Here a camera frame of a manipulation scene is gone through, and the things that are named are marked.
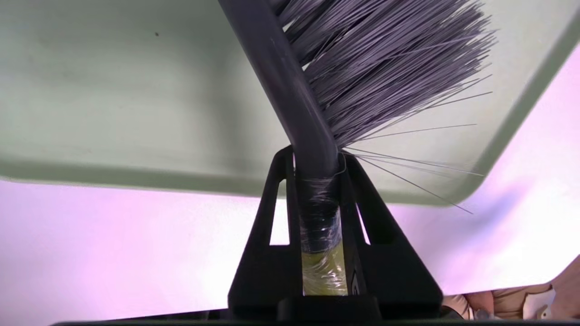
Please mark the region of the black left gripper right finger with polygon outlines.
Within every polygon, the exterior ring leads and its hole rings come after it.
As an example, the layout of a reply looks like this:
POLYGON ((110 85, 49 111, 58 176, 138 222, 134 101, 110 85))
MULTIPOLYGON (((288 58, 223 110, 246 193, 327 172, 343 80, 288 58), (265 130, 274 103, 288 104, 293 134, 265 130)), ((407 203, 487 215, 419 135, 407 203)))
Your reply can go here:
POLYGON ((438 318, 443 294, 359 161, 345 155, 340 219, 347 286, 382 318, 438 318))

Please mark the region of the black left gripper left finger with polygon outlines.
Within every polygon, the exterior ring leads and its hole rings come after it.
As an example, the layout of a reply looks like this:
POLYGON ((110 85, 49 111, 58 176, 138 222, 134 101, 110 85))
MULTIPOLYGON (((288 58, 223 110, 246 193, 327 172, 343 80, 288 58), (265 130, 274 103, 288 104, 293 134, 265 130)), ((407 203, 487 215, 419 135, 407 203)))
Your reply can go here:
POLYGON ((299 209, 293 151, 278 151, 270 165, 248 241, 227 297, 232 317, 276 317, 278 304, 303 293, 299 209), (288 245, 271 245, 278 186, 286 182, 288 245))

